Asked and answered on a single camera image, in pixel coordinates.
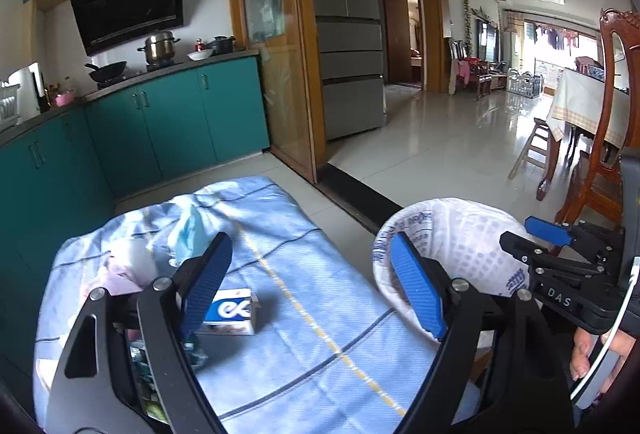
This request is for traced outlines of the blue checked tablecloth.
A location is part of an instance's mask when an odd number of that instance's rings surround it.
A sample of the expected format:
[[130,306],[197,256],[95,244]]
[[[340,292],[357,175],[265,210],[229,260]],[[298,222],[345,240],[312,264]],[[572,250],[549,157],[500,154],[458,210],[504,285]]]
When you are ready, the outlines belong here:
[[431,367],[436,348],[403,321],[295,200],[265,176],[226,180],[128,212],[56,252],[35,342],[35,414],[49,388],[81,299],[127,242],[152,258],[134,284],[176,268],[170,233],[200,214],[225,232],[232,261],[222,283],[257,298],[250,336],[204,334],[198,382],[231,433],[390,433]]

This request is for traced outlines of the white plastic trash bag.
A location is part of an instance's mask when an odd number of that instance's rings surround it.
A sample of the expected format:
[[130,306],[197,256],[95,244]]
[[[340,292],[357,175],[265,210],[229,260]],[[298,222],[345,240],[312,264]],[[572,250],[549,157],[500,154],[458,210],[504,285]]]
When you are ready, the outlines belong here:
[[373,276],[378,290],[412,332],[435,353],[439,340],[424,331],[390,260],[390,242],[406,234],[424,258],[438,261],[451,278],[468,280],[480,292],[511,296],[529,287],[528,266],[501,249],[504,232],[529,234],[511,214],[480,202],[439,198],[413,203],[392,215],[375,236]]

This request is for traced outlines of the blue face mask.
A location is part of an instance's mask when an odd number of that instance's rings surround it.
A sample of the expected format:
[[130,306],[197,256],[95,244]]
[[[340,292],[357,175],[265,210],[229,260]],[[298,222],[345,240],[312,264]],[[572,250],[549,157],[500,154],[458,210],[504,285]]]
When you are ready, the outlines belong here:
[[167,238],[169,265],[178,268],[190,258],[202,255],[209,243],[198,207],[184,208],[176,226],[171,229]]

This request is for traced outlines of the wooden stool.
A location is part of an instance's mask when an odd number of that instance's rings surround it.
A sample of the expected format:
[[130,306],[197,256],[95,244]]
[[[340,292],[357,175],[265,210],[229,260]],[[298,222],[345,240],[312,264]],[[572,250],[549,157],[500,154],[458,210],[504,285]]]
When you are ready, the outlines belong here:
[[547,168],[550,137],[551,131],[547,122],[541,118],[535,118],[532,132],[510,169],[508,180],[513,180],[524,164],[531,164],[543,171]]

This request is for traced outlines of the white bowl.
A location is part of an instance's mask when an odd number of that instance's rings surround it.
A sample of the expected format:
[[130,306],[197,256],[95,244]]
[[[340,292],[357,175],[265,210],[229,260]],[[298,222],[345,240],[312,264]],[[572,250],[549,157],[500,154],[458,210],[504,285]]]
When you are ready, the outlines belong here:
[[194,50],[194,52],[188,53],[188,57],[192,61],[201,61],[213,56],[213,50],[206,48],[206,50]]

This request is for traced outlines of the black wok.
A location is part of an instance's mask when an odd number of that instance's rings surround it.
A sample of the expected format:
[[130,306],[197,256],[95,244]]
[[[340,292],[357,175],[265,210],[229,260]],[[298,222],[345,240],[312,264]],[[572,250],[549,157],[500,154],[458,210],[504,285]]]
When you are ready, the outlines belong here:
[[85,67],[89,70],[89,76],[93,82],[104,83],[120,78],[126,70],[127,63],[126,61],[117,61],[103,67],[98,67],[95,64],[85,64]]

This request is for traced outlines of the wooden door frame partition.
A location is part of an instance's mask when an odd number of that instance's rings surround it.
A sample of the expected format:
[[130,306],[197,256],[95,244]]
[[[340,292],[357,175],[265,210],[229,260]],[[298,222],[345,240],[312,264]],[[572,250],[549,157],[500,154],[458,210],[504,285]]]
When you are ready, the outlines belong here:
[[314,0],[230,0],[232,33],[260,58],[270,151],[312,184],[326,164]]

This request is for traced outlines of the pink plastic bag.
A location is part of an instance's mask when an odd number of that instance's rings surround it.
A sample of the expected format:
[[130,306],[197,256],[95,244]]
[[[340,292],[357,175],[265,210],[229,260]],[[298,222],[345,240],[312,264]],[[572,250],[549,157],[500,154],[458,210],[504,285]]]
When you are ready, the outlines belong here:
[[110,295],[137,293],[142,290],[131,278],[130,272],[113,260],[108,260],[99,267],[96,276],[85,285],[84,297],[97,288],[107,290]]

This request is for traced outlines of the steel stock pot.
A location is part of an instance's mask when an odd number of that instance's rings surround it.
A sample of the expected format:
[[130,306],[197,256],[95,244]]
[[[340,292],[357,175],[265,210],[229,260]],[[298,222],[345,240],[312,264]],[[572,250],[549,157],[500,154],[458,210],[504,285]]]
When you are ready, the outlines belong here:
[[171,31],[157,32],[149,35],[137,51],[144,55],[149,67],[171,64],[175,57],[176,44],[179,42]]

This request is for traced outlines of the white blue medicine box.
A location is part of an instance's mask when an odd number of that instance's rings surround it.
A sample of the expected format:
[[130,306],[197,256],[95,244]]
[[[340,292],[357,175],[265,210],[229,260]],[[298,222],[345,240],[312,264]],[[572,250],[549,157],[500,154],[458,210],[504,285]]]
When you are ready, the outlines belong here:
[[252,336],[258,308],[258,299],[249,288],[219,290],[209,305],[198,333]]

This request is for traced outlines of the black range hood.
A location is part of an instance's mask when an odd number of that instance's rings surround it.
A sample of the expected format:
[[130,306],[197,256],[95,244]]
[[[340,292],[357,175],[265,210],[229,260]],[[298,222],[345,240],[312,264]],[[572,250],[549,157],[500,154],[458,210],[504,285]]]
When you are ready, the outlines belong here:
[[89,56],[184,24],[183,0],[70,0]]

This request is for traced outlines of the dining table with cloth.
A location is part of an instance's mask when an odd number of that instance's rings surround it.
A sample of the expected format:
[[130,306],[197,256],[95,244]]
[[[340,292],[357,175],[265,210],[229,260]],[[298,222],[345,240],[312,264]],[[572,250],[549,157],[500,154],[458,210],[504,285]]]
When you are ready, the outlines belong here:
[[[572,124],[590,134],[596,134],[602,102],[604,83],[573,70],[565,70],[555,90],[551,108],[544,122],[550,128],[547,146],[548,159],[544,177],[537,187],[536,199],[544,200],[551,187],[560,145],[565,135],[565,125]],[[629,95],[614,90],[612,113],[605,141],[620,149],[623,146],[629,116]]]

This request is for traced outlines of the green vegetable leaf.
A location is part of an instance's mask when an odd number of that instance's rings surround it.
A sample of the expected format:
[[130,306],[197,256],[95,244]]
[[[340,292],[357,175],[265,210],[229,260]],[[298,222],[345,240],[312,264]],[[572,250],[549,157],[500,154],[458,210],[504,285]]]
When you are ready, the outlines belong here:
[[[200,342],[198,342],[195,336],[183,342],[182,348],[193,371],[198,371],[205,366],[208,356],[205,354]],[[167,424],[168,420],[164,408],[160,403],[160,395],[157,393],[150,364],[146,357],[145,344],[142,339],[129,343],[129,353],[132,362],[132,371],[134,372],[134,380],[136,381],[138,393],[146,415],[154,420]]]

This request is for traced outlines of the white bag with red item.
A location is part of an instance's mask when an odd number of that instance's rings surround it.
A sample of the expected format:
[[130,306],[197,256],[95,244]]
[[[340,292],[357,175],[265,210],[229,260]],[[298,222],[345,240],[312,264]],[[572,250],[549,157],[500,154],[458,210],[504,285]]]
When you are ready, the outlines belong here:
[[108,270],[122,281],[139,288],[148,286],[158,269],[149,241],[143,237],[121,238],[112,243]]

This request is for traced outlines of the pink container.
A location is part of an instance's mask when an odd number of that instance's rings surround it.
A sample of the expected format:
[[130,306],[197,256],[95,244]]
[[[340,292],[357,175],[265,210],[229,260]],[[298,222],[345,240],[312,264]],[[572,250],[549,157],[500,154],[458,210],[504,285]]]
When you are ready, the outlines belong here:
[[53,101],[58,108],[70,105],[75,101],[75,93],[72,90],[66,90],[66,92],[58,93]]

